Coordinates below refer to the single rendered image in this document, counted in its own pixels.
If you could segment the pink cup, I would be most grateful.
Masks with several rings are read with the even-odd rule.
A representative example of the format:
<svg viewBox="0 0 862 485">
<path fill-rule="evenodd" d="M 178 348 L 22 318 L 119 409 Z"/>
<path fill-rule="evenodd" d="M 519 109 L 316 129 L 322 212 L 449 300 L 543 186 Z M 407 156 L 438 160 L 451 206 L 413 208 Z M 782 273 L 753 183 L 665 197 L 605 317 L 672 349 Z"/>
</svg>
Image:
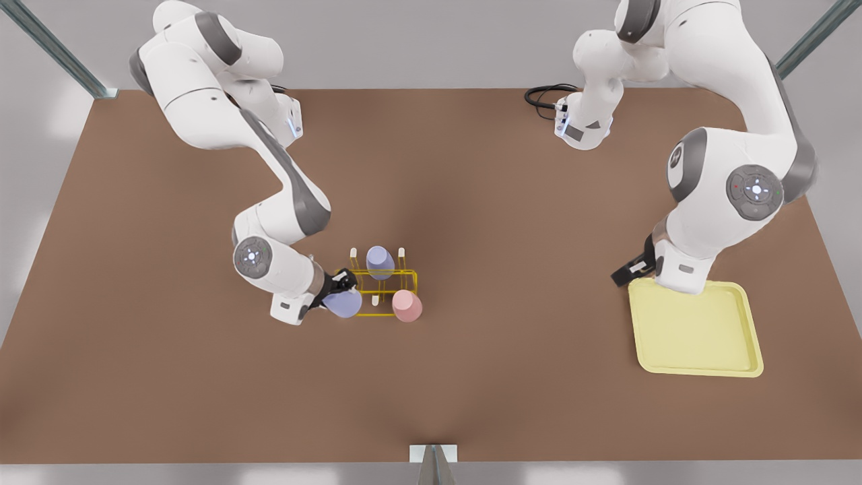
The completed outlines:
<svg viewBox="0 0 862 485">
<path fill-rule="evenodd" d="M 411 323 L 422 315 L 422 302 L 415 292 L 399 290 L 392 297 L 392 310 L 401 321 Z"/>
</svg>

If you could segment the silver frame post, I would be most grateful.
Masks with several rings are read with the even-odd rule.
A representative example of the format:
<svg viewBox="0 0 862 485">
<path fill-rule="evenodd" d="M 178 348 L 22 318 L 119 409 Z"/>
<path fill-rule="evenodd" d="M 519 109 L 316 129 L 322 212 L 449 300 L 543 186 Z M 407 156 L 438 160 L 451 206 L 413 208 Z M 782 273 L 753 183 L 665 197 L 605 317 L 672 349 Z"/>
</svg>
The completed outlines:
<svg viewBox="0 0 862 485">
<path fill-rule="evenodd" d="M 776 70 L 780 79 L 786 79 L 859 7 L 862 7 L 862 0 L 835 0 L 794 46 L 776 62 Z"/>
<path fill-rule="evenodd" d="M 410 445 L 409 462 L 420 463 L 418 485 L 457 485 L 450 464 L 458 461 L 457 445 Z"/>
<path fill-rule="evenodd" d="M 0 0 L 0 10 L 18 25 L 65 73 L 92 98 L 114 99 L 119 90 L 106 87 L 21 0 Z"/>
</svg>

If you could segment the large lavender cup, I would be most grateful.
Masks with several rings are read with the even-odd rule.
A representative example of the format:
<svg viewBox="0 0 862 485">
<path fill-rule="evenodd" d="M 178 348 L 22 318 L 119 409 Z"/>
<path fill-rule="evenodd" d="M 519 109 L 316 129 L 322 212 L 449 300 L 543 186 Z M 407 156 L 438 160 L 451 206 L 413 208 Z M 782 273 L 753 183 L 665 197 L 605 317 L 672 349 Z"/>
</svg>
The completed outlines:
<svg viewBox="0 0 862 485">
<path fill-rule="evenodd" d="M 337 317 L 353 317 L 360 311 L 362 307 L 362 294 L 356 289 L 351 289 L 339 294 L 328 294 L 321 301 L 321 306 L 325 306 Z"/>
</svg>

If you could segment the yellow square tray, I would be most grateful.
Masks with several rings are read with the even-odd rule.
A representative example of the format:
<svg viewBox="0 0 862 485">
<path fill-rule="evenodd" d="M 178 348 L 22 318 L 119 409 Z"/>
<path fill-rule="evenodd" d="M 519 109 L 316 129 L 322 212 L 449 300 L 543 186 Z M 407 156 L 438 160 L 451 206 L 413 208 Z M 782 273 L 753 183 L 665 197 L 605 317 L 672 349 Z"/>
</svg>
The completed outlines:
<svg viewBox="0 0 862 485">
<path fill-rule="evenodd" d="M 748 296 L 732 282 L 706 283 L 698 295 L 653 278 L 628 285 L 638 363 L 650 373 L 759 377 L 762 353 Z"/>
</svg>

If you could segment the small lavender cup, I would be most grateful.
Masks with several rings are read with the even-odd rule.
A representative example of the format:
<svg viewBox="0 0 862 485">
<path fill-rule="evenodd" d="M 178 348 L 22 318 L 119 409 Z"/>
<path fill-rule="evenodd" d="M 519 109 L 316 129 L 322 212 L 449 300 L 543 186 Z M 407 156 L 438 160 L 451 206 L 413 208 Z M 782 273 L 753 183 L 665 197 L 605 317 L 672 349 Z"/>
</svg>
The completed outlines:
<svg viewBox="0 0 862 485">
<path fill-rule="evenodd" d="M 373 279 L 387 280 L 396 270 L 396 263 L 386 248 L 373 246 L 366 253 L 366 269 Z"/>
</svg>

